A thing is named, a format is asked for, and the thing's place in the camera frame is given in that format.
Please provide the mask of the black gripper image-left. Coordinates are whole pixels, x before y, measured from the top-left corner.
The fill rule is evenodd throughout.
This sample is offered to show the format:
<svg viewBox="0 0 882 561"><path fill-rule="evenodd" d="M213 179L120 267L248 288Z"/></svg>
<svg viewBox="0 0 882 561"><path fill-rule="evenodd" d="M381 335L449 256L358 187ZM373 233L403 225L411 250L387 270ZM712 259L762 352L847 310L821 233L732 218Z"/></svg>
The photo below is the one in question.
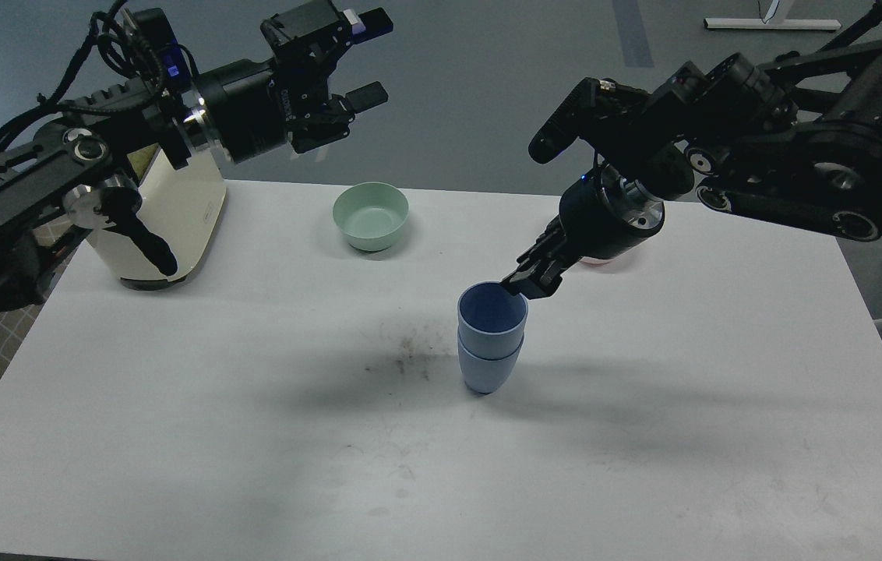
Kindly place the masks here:
<svg viewBox="0 0 882 561"><path fill-rule="evenodd" d="M393 29L383 8L356 12L331 1L305 1L264 19L269 60L241 59L192 79L192 145L239 164L287 143L307 153L348 138L355 116L389 94L378 81L331 93L330 75L353 45Z"/></svg>

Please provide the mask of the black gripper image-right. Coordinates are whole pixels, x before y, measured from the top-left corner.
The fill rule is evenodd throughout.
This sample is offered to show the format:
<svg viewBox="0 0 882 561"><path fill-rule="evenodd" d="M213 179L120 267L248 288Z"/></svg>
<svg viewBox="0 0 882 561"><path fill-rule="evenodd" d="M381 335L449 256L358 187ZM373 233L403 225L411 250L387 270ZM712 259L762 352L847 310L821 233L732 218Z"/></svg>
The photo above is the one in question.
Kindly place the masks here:
<svg viewBox="0 0 882 561"><path fill-rule="evenodd" d="M581 259L612 260L658 234L661 199L601 164L581 175L559 199L558 213L518 258L518 270L500 281L510 295L550 298L562 276Z"/></svg>

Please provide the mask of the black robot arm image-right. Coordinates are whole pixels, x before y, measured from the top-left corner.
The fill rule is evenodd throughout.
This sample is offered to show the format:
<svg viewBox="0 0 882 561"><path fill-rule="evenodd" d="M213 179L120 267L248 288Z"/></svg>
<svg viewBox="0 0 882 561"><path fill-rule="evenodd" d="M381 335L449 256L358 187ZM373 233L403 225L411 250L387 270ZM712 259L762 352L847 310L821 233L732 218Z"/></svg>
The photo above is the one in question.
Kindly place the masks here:
<svg viewBox="0 0 882 561"><path fill-rule="evenodd" d="M545 164L584 141L594 166L502 280L552 297L583 258L654 237L665 202L692 192L715 212L857 242L882 235L882 1L818 51L755 65L735 53L686 62L647 92L581 79L531 140Z"/></svg>

